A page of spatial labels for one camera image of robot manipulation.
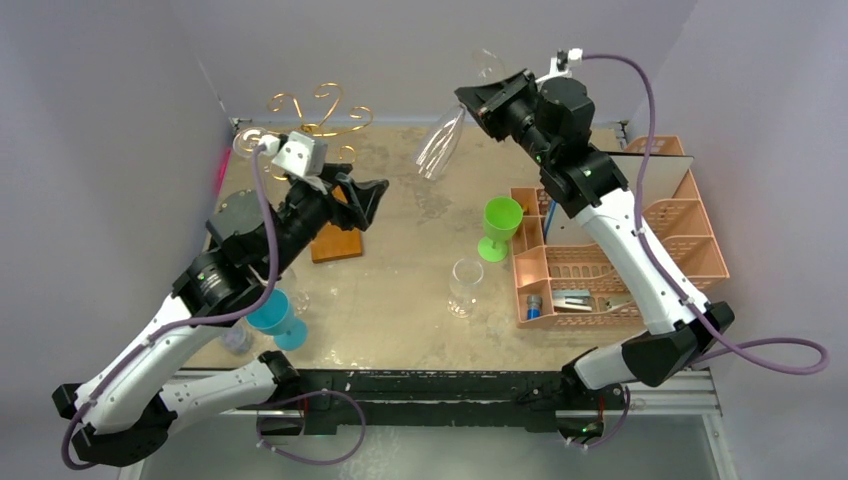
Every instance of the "pink plastic organizer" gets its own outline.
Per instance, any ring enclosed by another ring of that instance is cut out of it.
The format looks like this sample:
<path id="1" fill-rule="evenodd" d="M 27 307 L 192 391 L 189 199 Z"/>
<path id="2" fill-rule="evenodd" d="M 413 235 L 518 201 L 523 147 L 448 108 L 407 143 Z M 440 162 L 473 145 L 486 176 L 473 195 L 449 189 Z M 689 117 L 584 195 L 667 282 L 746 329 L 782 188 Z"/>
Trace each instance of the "pink plastic organizer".
<path id="1" fill-rule="evenodd" d="M 645 138 L 634 140 L 625 151 L 644 152 Z M 663 155 L 683 155 L 680 139 L 655 137 L 651 149 Z M 607 301 L 628 293 L 621 277 L 595 244 L 549 246 L 542 228 L 550 198 L 540 188 L 512 188 L 510 195 L 524 207 L 524 219 L 512 239 L 512 265 L 516 293 L 516 323 L 521 328 L 640 325 L 635 303 L 606 308 Z M 708 290 L 729 277 L 695 178 L 689 171 L 674 196 L 644 209 L 645 221 L 656 233 L 690 282 Z M 592 312 L 553 311 L 553 290 L 589 290 Z M 542 315 L 526 320 L 527 296 L 542 297 Z"/>

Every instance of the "wet table surface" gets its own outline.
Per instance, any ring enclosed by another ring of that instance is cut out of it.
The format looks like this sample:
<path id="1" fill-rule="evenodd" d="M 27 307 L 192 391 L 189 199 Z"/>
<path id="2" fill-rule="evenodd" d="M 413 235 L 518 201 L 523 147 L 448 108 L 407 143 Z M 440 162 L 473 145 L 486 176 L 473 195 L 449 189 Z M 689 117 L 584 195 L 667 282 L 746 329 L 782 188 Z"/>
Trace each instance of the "wet table surface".
<path id="1" fill-rule="evenodd" d="M 335 137 L 328 161 L 340 145 L 358 154 L 356 180 L 391 182 L 374 224 L 363 233 L 364 255 L 313 264 L 304 251 L 293 264 L 298 288 L 310 297 L 301 318 L 309 337 L 288 352 L 303 368 L 537 370 L 559 369 L 585 350 L 633 335 L 634 328 L 518 329 L 509 259 L 484 263 L 475 313 L 466 319 L 447 310 L 453 264 L 478 258 L 486 201 L 510 187 L 538 186 L 538 169 L 514 143 L 496 143 L 466 128 L 443 178 L 420 178 L 412 161 L 425 128 L 368 127 Z M 618 150 L 611 130 L 593 142 Z M 287 184 L 267 181 L 277 205 Z M 221 198 L 252 188 L 247 159 L 233 157 Z M 252 331 L 254 343 L 233 355 L 220 342 L 202 348 L 187 363 L 195 368 L 234 368 L 277 349 L 271 337 Z"/>

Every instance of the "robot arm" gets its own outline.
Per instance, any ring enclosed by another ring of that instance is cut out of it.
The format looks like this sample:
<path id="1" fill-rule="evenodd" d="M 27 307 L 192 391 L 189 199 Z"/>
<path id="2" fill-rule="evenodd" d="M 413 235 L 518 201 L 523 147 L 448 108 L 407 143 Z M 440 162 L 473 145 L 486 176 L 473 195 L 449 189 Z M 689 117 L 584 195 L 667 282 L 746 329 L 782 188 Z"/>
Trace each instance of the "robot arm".
<path id="1" fill-rule="evenodd" d="M 551 65 L 563 71 L 564 62 Z M 563 367 L 568 390 L 581 394 L 634 380 L 658 386 L 714 342 L 688 303 L 721 332 L 733 312 L 724 302 L 710 303 L 686 280 L 643 221 L 656 259 L 648 257 L 632 218 L 635 199 L 627 180 L 609 155 L 589 143 L 595 108 L 586 87 L 566 74 L 543 80 L 525 70 L 455 94 L 487 135 L 498 141 L 511 137 L 539 165 L 545 191 L 598 243 L 645 319 L 647 330 L 640 335 L 586 352 Z M 676 295 L 654 261 L 679 279 L 688 298 Z"/>
<path id="2" fill-rule="evenodd" d="M 326 144 L 299 132 L 266 136 L 262 142 L 292 184 L 272 215 L 278 271 L 285 270 L 328 222 L 343 230 L 370 226 L 388 181 L 353 182 L 348 176 L 351 165 L 325 165 Z M 335 188 L 341 189 L 344 201 L 332 195 Z M 257 193 L 237 192 L 222 206 L 206 225 L 210 249 L 174 282 L 172 293 L 141 333 L 90 381 L 65 384 L 53 393 L 60 415 L 77 417 L 82 424 L 71 439 L 81 460 L 130 465 L 198 420 L 298 393 L 298 373 L 281 352 L 265 352 L 240 369 L 203 380 L 167 384 L 198 349 L 237 321 L 203 324 L 203 317 L 253 305 L 264 290 L 262 279 L 271 271 Z M 163 327 L 172 328 L 162 334 Z M 116 369 L 105 389 L 92 398 Z"/>

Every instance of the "gray wall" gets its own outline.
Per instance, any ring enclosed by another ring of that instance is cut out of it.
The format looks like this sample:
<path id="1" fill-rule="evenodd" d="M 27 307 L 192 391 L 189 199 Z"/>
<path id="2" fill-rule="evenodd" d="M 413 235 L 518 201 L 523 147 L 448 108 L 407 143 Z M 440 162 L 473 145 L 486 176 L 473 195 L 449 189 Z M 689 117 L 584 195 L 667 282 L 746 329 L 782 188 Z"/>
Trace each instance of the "gray wall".
<path id="1" fill-rule="evenodd" d="M 50 394 L 119 353 L 200 248 L 227 128 L 166 1 L 3 2 L 4 478 L 115 478 L 64 469 Z"/>
<path id="2" fill-rule="evenodd" d="M 308 97 L 318 84 L 337 81 L 347 106 L 370 106 L 379 121 L 428 123 L 456 103 L 455 88 L 476 83 L 475 48 L 495 52 L 510 73 L 547 72 L 558 48 L 580 46 L 631 55 L 654 74 L 695 0 L 172 3 L 234 116 L 267 118 L 266 102 L 283 90 L 320 115 L 325 104 Z M 635 113 L 639 85 L 621 81 L 622 74 L 617 65 L 581 71 L 597 120 Z"/>
<path id="3" fill-rule="evenodd" d="M 715 362 L 745 479 L 845 478 L 848 467 L 846 18 L 839 1 L 699 2 L 655 84 L 659 131 L 694 154 L 730 268 L 713 295 L 736 310 L 729 336 L 805 336 L 833 354 L 806 378 Z M 643 104 L 634 133 L 645 114 Z M 792 347 L 757 353 L 815 359 Z"/>

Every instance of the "orange wooden block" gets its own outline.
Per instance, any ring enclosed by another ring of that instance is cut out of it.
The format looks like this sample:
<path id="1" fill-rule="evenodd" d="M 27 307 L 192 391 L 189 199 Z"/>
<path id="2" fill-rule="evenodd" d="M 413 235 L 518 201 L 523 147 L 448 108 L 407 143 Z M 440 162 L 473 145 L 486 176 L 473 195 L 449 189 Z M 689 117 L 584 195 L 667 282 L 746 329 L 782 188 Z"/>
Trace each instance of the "orange wooden block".
<path id="1" fill-rule="evenodd" d="M 345 201 L 341 189 L 333 190 L 333 196 Z M 344 231 L 335 225 L 327 225 L 310 246 L 312 263 L 329 262 L 362 256 L 362 232 L 359 230 Z"/>

